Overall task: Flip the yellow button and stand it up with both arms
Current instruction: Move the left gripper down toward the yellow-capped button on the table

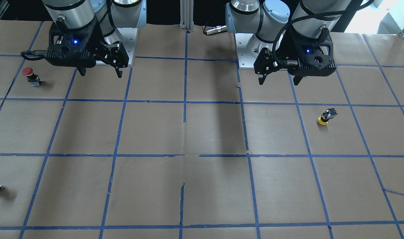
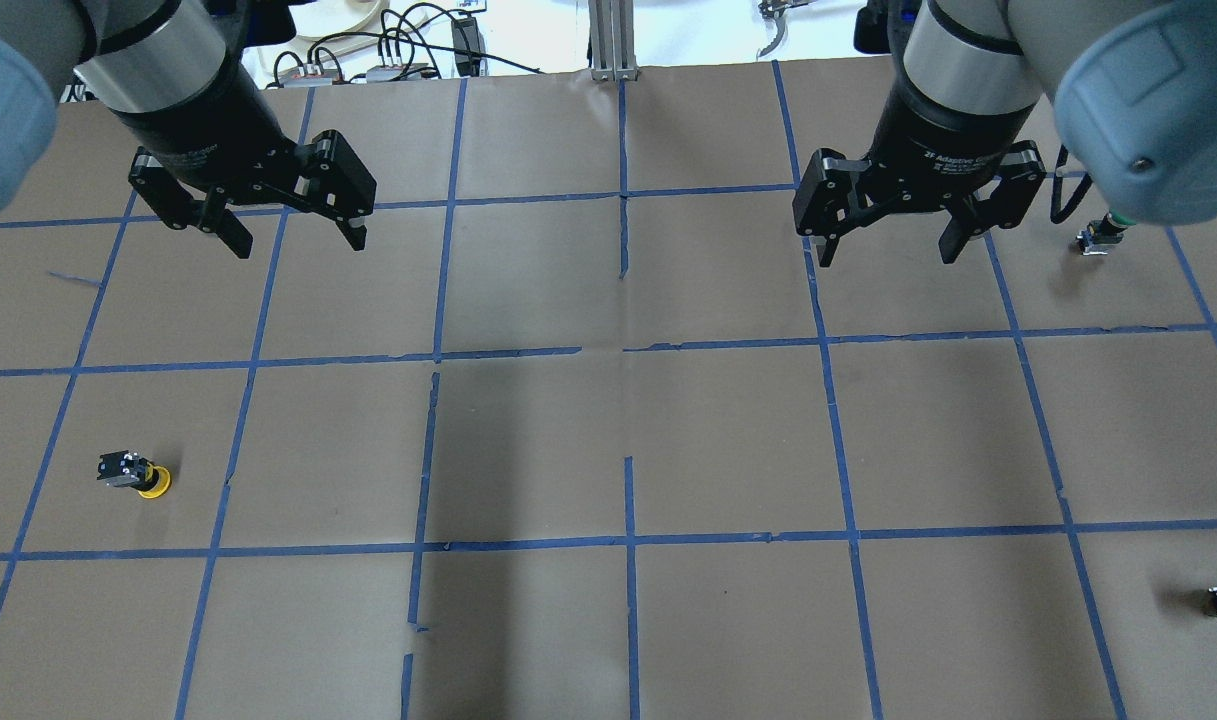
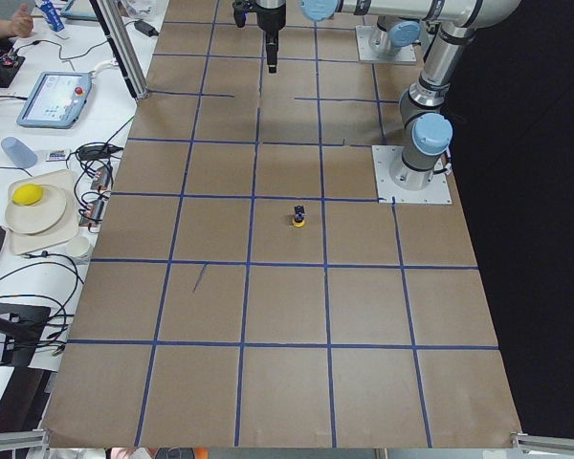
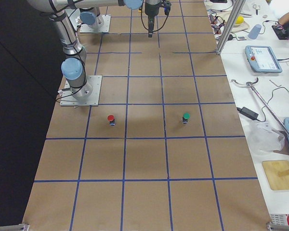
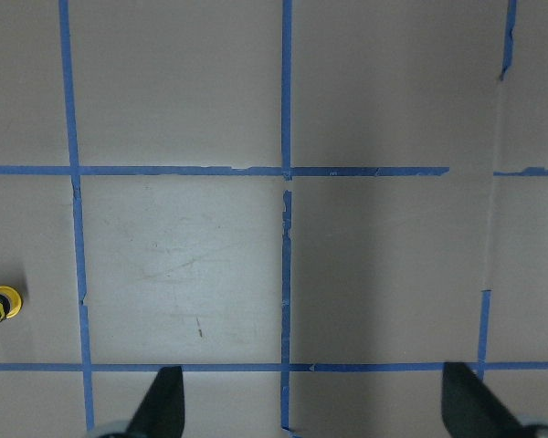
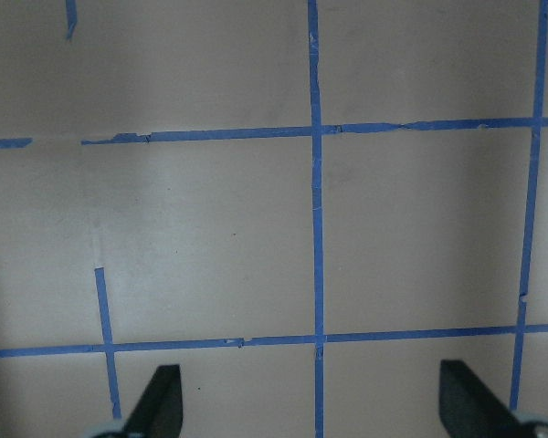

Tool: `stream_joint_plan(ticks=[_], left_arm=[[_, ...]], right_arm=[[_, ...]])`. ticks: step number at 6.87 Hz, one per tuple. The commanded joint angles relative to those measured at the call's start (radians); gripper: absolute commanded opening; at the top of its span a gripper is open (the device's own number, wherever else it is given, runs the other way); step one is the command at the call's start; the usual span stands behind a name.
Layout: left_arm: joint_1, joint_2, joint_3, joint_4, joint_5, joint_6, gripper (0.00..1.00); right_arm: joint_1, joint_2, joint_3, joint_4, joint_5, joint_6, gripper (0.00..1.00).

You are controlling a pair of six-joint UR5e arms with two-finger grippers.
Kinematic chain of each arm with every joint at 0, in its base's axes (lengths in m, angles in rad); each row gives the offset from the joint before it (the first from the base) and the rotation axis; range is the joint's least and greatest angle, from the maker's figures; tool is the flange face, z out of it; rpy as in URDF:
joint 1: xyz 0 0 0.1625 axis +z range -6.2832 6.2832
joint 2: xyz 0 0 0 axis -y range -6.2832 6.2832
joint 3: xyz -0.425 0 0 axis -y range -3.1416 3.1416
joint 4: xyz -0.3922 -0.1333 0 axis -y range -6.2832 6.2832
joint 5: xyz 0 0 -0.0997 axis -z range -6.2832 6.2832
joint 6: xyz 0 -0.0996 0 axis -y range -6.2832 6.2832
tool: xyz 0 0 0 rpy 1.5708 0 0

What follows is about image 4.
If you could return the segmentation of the person's forearm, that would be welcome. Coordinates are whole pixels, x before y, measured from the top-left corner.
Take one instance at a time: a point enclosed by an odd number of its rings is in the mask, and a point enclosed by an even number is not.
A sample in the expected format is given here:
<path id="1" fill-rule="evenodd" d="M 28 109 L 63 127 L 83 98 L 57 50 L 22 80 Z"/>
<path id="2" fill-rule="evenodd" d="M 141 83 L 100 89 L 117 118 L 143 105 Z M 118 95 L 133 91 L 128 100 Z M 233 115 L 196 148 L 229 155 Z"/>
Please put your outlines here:
<path id="1" fill-rule="evenodd" d="M 284 25 L 289 22 L 289 12 L 279 18 L 278 23 Z"/>

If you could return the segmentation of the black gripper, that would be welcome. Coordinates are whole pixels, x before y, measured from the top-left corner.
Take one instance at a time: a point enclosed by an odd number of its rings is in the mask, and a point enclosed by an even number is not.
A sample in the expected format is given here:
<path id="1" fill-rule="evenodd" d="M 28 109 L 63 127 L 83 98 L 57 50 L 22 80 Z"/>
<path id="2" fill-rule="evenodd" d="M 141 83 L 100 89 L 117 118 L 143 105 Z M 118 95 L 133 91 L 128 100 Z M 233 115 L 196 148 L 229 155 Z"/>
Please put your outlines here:
<path id="1" fill-rule="evenodd" d="M 154 33 L 155 16 L 159 13 L 161 0 L 145 0 L 145 14 L 148 16 L 148 37 L 151 38 Z"/>

